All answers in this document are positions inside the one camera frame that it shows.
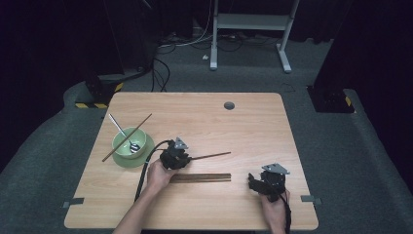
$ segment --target silver metal part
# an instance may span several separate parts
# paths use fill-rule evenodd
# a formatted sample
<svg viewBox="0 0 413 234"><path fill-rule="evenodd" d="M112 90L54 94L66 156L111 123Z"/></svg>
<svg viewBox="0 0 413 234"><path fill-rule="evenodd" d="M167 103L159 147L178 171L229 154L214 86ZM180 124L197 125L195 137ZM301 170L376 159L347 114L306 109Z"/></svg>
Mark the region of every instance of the silver metal part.
<svg viewBox="0 0 413 234"><path fill-rule="evenodd" d="M289 171L283 168L280 164L270 164L267 166L263 166L262 169L270 173L289 175Z"/></svg>
<svg viewBox="0 0 413 234"><path fill-rule="evenodd" d="M187 148L188 146L186 145L186 143L183 142L183 140L177 136L176 141L175 141L175 149L187 149Z"/></svg>

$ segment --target white stand leg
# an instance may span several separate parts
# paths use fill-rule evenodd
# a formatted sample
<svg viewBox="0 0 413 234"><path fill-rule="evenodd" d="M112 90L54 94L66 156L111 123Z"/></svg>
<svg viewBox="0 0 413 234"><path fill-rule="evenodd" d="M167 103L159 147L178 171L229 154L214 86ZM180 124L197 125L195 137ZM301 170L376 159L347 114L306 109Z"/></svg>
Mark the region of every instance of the white stand leg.
<svg viewBox="0 0 413 234"><path fill-rule="evenodd" d="M294 0L291 12L289 14L288 22L286 23L285 31L282 36L282 43L277 44L277 51L280 55L280 60L282 61L282 68L285 73L291 73L292 71L291 66L289 65L288 58L286 57L286 54L285 54L285 45L286 45L286 42L288 41L289 32L291 31L292 23L294 22L295 13L297 11L299 2L300 0Z"/></svg>
<svg viewBox="0 0 413 234"><path fill-rule="evenodd" d="M213 9L213 30L212 30L212 45L210 48L210 70L218 68L218 50L217 50L217 36L218 36L218 0L215 0L215 7Z"/></svg>

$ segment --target chopstick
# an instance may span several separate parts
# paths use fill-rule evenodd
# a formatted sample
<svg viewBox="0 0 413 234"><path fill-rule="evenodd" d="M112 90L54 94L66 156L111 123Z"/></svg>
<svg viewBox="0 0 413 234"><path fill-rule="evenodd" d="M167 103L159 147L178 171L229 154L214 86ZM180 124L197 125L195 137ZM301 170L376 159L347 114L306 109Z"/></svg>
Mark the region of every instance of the chopstick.
<svg viewBox="0 0 413 234"><path fill-rule="evenodd" d="M219 154L210 154L210 155L206 155L206 156L200 156L200 157L191 158L191 160L200 160L200 159L205 159L205 158L210 158L210 157L216 157L216 156L221 156L221 155L230 154L230 153L231 153L231 152L225 152L225 153L219 153Z"/></svg>
<svg viewBox="0 0 413 234"><path fill-rule="evenodd" d="M110 157L110 155L112 155L119 147L121 147L121 145L123 143L125 143L125 141L127 141L129 139L129 137L131 137L134 134L134 132L136 132L140 128L140 126L142 126L142 124L145 123L145 121L148 120L149 117L151 117L151 115L152 115L152 113L149 114L148 117L146 117L146 119L144 119L142 121L142 123L140 123L129 135L127 135L115 148L113 148L112 151L110 151L110 153L108 153L106 155L106 157L104 157L104 159L102 159L102 162L106 161L106 159L108 159Z"/></svg>
<svg viewBox="0 0 413 234"><path fill-rule="evenodd" d="M171 183L228 182L231 174L175 174Z"/></svg>

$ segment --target metal stand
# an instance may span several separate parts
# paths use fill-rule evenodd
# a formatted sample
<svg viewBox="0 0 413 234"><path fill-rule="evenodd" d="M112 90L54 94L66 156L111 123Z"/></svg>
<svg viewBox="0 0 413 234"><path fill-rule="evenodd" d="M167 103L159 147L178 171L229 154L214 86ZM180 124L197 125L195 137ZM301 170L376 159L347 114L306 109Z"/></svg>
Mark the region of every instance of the metal stand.
<svg viewBox="0 0 413 234"><path fill-rule="evenodd" d="M277 44L277 52L282 61L282 68L285 73L291 72L288 58L285 54L285 45L288 41L289 32L294 22L295 13L300 0L294 0L291 12L288 16L269 16L269 15L242 15L242 14L218 14L218 2L215 0L213 10L213 32L212 46L210 50L211 70L218 68L218 51L217 51L217 32L218 28L232 29L258 29L258 30L283 30L282 42Z"/></svg>

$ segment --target forearm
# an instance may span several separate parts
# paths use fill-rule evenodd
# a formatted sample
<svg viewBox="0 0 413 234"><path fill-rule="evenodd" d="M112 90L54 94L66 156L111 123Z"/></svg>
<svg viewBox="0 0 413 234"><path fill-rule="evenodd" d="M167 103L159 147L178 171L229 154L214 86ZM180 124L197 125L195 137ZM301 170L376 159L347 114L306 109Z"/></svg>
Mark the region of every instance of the forearm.
<svg viewBox="0 0 413 234"><path fill-rule="evenodd" d="M144 216L157 195L158 192L154 189L145 188L139 196L139 199L134 202L113 233L140 233Z"/></svg>

